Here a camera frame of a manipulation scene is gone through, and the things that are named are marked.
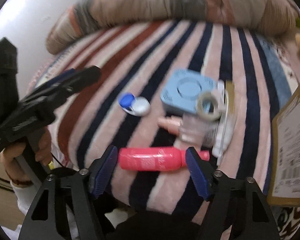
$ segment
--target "striped blanket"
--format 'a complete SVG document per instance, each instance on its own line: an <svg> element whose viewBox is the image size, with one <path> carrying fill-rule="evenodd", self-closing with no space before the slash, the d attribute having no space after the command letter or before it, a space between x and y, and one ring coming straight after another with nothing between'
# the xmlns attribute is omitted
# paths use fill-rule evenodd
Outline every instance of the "striped blanket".
<svg viewBox="0 0 300 240"><path fill-rule="evenodd" d="M75 43L42 67L30 88L69 68L97 65L98 83L56 110L52 142L77 168L88 167L109 144L121 147L186 148L159 129L166 113L160 93L174 70L191 69L235 85L237 123L219 167L227 176L253 176L267 193L273 142L270 123L298 85L280 50L253 31L205 22L137 23L101 30ZM151 104L145 117L126 114L117 103L123 92ZM199 197L186 168L135 172L115 168L107 189L137 210L182 215L201 223L208 203Z"/></svg>

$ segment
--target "blue box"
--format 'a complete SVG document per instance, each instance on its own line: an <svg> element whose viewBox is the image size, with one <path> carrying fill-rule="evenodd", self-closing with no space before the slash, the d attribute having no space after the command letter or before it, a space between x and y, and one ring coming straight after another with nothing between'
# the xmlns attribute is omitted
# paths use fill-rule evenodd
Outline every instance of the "blue box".
<svg viewBox="0 0 300 240"><path fill-rule="evenodd" d="M198 96L216 88L216 82L200 73L188 69L176 70L161 92L160 99L166 112L182 116L185 112L196 114ZM210 104L205 104L209 111Z"/></svg>

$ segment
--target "small pink bottle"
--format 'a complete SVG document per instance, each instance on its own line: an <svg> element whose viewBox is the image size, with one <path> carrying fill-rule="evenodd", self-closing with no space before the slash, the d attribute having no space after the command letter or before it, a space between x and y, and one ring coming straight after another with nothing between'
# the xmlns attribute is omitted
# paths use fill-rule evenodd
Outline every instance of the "small pink bottle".
<svg viewBox="0 0 300 240"><path fill-rule="evenodd" d="M186 167L185 150L175 147L121 148L119 164L124 170L132 171L175 171ZM209 151L198 153L208 161Z"/></svg>

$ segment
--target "screw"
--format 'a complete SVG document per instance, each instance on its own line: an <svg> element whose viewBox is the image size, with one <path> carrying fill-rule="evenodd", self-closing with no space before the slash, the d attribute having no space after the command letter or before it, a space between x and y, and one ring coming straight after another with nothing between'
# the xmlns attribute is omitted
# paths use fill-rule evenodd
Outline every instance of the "screw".
<svg viewBox="0 0 300 240"><path fill-rule="evenodd" d="M86 175L86 174L88 174L88 172L89 172L88 169L82 169L82 170L79 171L79 173L80 173L81 175Z"/></svg>
<svg viewBox="0 0 300 240"><path fill-rule="evenodd" d="M47 177L47 181L52 181L52 180L54 180L54 178L55 178L55 175L50 174L50 175Z"/></svg>
<svg viewBox="0 0 300 240"><path fill-rule="evenodd" d="M255 179L253 177L247 177L247 181L249 183L255 183Z"/></svg>
<svg viewBox="0 0 300 240"><path fill-rule="evenodd" d="M221 177L223 175L222 171L219 171L219 170L216 170L213 174L216 177Z"/></svg>
<svg viewBox="0 0 300 240"><path fill-rule="evenodd" d="M73 87L67 87L67 91L68 92L72 92L73 91Z"/></svg>

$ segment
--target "roll of tape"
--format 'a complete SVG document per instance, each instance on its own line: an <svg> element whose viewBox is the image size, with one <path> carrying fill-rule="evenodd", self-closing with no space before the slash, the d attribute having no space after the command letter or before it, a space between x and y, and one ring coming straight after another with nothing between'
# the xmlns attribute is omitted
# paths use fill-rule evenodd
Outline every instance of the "roll of tape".
<svg viewBox="0 0 300 240"><path fill-rule="evenodd" d="M213 113L207 113L204 111L204 101L210 101L213 105ZM218 90L202 93L197 99L196 112L197 115L207 121L215 121L220 118L221 113L224 111L224 102L222 101L222 95Z"/></svg>

